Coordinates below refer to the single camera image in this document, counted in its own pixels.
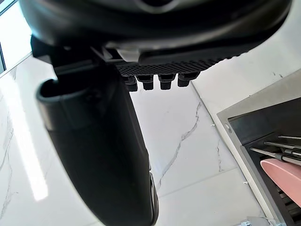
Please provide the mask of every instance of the gray vein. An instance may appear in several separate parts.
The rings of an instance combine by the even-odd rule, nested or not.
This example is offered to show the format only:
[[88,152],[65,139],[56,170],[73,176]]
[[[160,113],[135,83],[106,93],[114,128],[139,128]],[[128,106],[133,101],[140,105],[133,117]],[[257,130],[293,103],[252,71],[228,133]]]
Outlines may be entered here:
[[52,166],[53,159],[54,159],[54,157],[50,160],[50,164],[48,165],[48,168],[47,168],[46,173],[45,173],[45,175],[44,175],[44,178],[45,178],[45,179],[47,178],[47,174],[48,174],[48,172],[49,172],[49,170],[50,170],[50,168],[51,168],[51,166]]
[[199,115],[198,115],[198,111],[200,109],[200,107],[202,106],[201,102],[199,102],[198,106],[197,106],[197,110],[196,110],[196,122],[194,123],[193,127],[191,130],[189,130],[188,132],[184,133],[182,136],[181,136],[181,140],[179,142],[179,145],[174,153],[174,156],[172,157],[172,159],[169,161],[169,163],[165,166],[165,168],[163,169],[163,172],[162,172],[162,176],[160,178],[160,181],[159,183],[157,184],[156,188],[157,190],[159,190],[161,188],[161,182],[162,182],[162,179],[163,177],[165,176],[165,174],[168,172],[168,170],[171,168],[171,166],[173,165],[174,161],[176,160],[176,158],[178,157],[178,154],[179,154],[179,151],[180,151],[180,148],[181,148],[181,144],[184,140],[186,140],[188,137],[190,137],[190,135],[196,130],[196,128],[198,127],[198,121],[199,121]]
[[9,147],[10,147],[10,143],[11,143],[13,135],[14,135],[14,129],[12,127],[12,123],[11,123],[10,117],[8,115],[7,132],[6,132],[5,140],[4,140],[4,143],[3,143],[3,148],[5,150],[5,154],[4,154],[4,158],[3,158],[3,161],[1,163],[1,166],[0,166],[0,170],[3,168],[5,159],[7,158],[8,167],[9,167],[9,177],[8,177],[8,189],[7,189],[7,192],[6,192],[5,201],[2,205],[2,210],[1,210],[1,213],[0,213],[0,220],[2,220],[2,218],[4,217],[4,214],[5,214],[5,212],[8,208],[8,205],[11,201],[12,196],[14,194],[16,194],[16,193],[11,192],[11,179],[12,179],[12,176],[13,176],[13,169],[11,167],[10,160],[9,160]]
[[217,142],[216,152],[217,152],[217,160],[218,160],[218,171],[222,172],[224,170],[222,169],[222,159],[220,154],[220,140],[218,140]]
[[6,129],[6,136],[5,136],[5,139],[3,142],[4,157],[3,157],[2,163],[0,165],[0,171],[2,170],[2,168],[4,166],[4,162],[5,162],[6,156],[8,154],[9,147],[10,147],[10,142],[11,142],[11,139],[13,138],[13,134],[14,134],[14,129],[13,129],[12,123],[10,121],[9,115],[8,115],[7,121],[8,121],[8,123],[7,123],[7,129]]
[[17,67],[13,68],[10,73],[10,75],[13,77],[13,80],[16,80]]

